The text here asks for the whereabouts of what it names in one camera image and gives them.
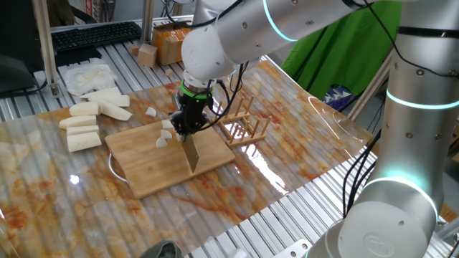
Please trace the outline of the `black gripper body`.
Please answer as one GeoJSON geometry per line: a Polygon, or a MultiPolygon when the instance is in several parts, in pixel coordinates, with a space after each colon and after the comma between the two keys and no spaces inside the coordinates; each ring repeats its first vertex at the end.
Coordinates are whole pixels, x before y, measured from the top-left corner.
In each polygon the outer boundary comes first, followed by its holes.
{"type": "Polygon", "coordinates": [[[203,113],[204,108],[208,106],[210,102],[210,98],[205,95],[182,95],[179,97],[181,111],[187,118],[200,116],[203,113]]]}

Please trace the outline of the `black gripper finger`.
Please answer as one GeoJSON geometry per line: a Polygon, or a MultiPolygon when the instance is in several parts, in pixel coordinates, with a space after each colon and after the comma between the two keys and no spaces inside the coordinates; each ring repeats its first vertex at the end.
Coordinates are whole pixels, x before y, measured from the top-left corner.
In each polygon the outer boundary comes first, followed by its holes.
{"type": "Polygon", "coordinates": [[[190,130],[184,122],[184,113],[182,111],[175,111],[169,114],[171,124],[174,127],[174,130],[179,135],[189,135],[190,130]]]}
{"type": "Polygon", "coordinates": [[[199,132],[207,123],[209,122],[209,117],[206,113],[200,113],[198,115],[192,115],[191,117],[191,132],[199,132]]]}

